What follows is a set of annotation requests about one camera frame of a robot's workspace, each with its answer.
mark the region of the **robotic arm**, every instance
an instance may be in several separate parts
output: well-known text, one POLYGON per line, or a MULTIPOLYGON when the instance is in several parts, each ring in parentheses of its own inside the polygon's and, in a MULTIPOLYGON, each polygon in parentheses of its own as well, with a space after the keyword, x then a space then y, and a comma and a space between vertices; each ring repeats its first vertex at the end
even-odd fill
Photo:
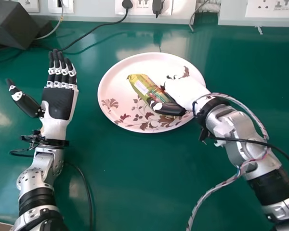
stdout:
POLYGON ((202 202, 213 192, 244 176, 254 190, 263 212, 273 222, 277 231, 289 231, 289 176, 282 164, 266 146, 248 141, 266 142, 268 135, 257 117, 243 104, 226 95, 210 94, 205 86, 191 77, 168 79, 165 91, 183 108, 193 111, 202 126, 200 140, 208 136, 217 140, 216 146, 224 147, 230 162, 238 173, 229 180, 210 189, 194 207, 186 231, 192 228, 193 220, 202 202), (261 137, 251 118, 244 112, 231 107, 223 98, 237 102, 255 118, 263 131, 261 137))
POLYGON ((53 182, 64 164, 63 148, 68 146, 66 128, 73 118, 78 97, 76 70, 61 52, 49 53, 49 76, 39 105, 7 79, 12 99, 31 118, 43 126, 22 140, 35 148, 32 165, 17 179, 20 190, 19 217, 12 231, 67 231, 56 206, 53 182))

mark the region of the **wall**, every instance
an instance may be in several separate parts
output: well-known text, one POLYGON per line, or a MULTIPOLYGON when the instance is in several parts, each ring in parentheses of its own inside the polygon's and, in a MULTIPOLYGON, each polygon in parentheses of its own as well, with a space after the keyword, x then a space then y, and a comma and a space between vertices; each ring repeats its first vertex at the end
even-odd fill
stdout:
MULTIPOLYGON (((48 19, 58 19, 59 14, 49 13, 47 0, 39 0, 40 12, 30 13, 48 19)), ((130 15, 125 21, 133 23, 188 24, 196 7, 196 0, 173 0, 172 16, 130 15)), ((113 22, 121 18, 115 15, 115 0, 74 0, 74 14, 64 15, 68 21, 113 22)))
POLYGON ((223 0, 219 25, 231 26, 288 26, 289 18, 245 18, 248 0, 223 0))

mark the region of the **white plate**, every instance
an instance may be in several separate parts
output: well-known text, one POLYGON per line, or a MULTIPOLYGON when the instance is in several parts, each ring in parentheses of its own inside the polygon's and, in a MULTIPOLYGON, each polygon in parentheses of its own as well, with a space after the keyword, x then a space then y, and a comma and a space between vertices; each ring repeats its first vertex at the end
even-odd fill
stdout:
POLYGON ((166 76, 196 78, 206 86, 202 74, 190 62, 166 53, 143 53, 126 58, 102 78, 98 88, 98 103, 103 113, 118 126, 135 132, 164 132, 186 124, 193 118, 192 112, 182 117, 159 115, 138 97, 127 77, 130 74, 146 74, 158 86, 166 76))

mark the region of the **white cable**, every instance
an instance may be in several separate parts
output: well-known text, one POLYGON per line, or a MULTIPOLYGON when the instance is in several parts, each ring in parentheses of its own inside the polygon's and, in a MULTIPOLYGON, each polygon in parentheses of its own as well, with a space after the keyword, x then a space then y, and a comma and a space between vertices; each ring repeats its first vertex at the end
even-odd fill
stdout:
POLYGON ((193 17, 195 16, 195 14, 200 10, 200 8, 202 6, 204 6, 209 0, 205 0, 203 3, 201 3, 197 8, 196 10, 194 11, 194 13, 192 14, 190 20, 189 20, 189 28, 191 28, 192 32, 194 31, 193 27, 192 27, 192 20, 193 20, 193 17))
POLYGON ((261 29, 261 26, 255 26, 257 29, 258 29, 258 32, 260 35, 263 35, 263 32, 262 32, 262 29, 261 29))
POLYGON ((47 35, 44 35, 44 36, 39 37, 39 38, 36 38, 35 40, 44 39, 44 38, 48 37, 49 35, 51 35, 53 32, 55 32, 57 30, 57 28, 59 27, 60 23, 63 21, 64 5, 63 5, 63 1, 62 0, 60 0, 60 2, 61 2, 61 6, 62 6, 61 7, 62 8, 62 12, 61 12, 61 16, 60 16, 59 22, 57 23, 57 25, 54 27, 54 29, 51 32, 49 32, 47 35))
MULTIPOLYGON (((199 99, 201 98, 204 98, 204 97, 208 97, 208 96, 211 96, 211 97, 219 97, 219 98, 223 98, 223 99, 227 99, 227 100, 230 100, 232 102, 234 102, 235 104, 239 105, 241 108, 243 108, 249 115, 250 117, 252 117, 252 119, 257 123, 257 125, 259 126, 260 130, 261 130, 261 133, 263 135, 263 139, 264 139, 264 142, 267 143, 268 139, 269 139, 269 135, 264 127, 264 125, 261 123, 260 119, 247 107, 245 106, 243 103, 241 103, 239 100, 236 100, 235 98, 231 97, 231 96, 228 96, 228 95, 225 95, 225 94, 221 94, 221 93, 211 93, 211 94, 207 94, 207 95, 204 95, 202 97, 200 97, 199 99)), ((249 165, 250 163, 254 163, 254 162, 257 162, 259 161, 260 159, 262 159, 266 154, 267 154, 267 151, 268 151, 268 147, 265 146, 264 148, 264 151, 261 152, 261 154, 256 157, 254 160, 250 161, 250 160, 246 160, 243 162, 243 164, 238 168, 238 172, 233 175, 231 178, 229 178, 228 180, 226 181, 223 181, 222 183, 219 183, 218 185, 216 185, 215 187, 209 189, 197 202, 197 204, 194 206, 193 210, 192 210, 192 215, 190 216, 189 220, 188 220, 188 223, 187 223, 187 228, 186 228, 186 231, 191 231, 192 229, 192 226, 193 226, 193 222, 194 222, 194 219, 195 219, 195 216, 196 216, 196 213, 197 211, 199 210, 200 206, 202 205, 202 203, 213 193, 213 192, 216 192, 218 191, 219 189, 235 182, 240 176, 242 176, 242 174, 244 174, 244 172, 242 172, 242 168, 246 165, 249 165)))
POLYGON ((206 11, 206 12, 212 12, 212 13, 218 13, 221 10, 221 5, 220 4, 213 4, 213 3, 206 3, 201 7, 202 11, 206 11))

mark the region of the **electrical outlet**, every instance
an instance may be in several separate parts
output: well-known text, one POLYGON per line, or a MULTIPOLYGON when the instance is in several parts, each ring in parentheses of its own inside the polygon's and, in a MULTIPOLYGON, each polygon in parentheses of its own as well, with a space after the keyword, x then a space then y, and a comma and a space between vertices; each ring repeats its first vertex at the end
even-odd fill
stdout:
MULTIPOLYGON (((63 13, 74 13, 74 0, 62 0, 63 13)), ((62 7, 60 0, 48 0, 48 10, 50 13, 61 13, 62 7)))
POLYGON ((289 0, 248 0, 245 17, 289 18, 289 0))
MULTIPOLYGON (((153 0, 131 0, 134 7, 129 10, 129 15, 151 15, 155 16, 152 9, 153 0)), ((165 0, 164 7, 160 15, 172 15, 173 0, 165 0)), ((122 7, 122 0, 116 0, 115 12, 119 15, 125 14, 122 7)))
POLYGON ((39 0, 18 0, 27 12, 39 12, 39 0))

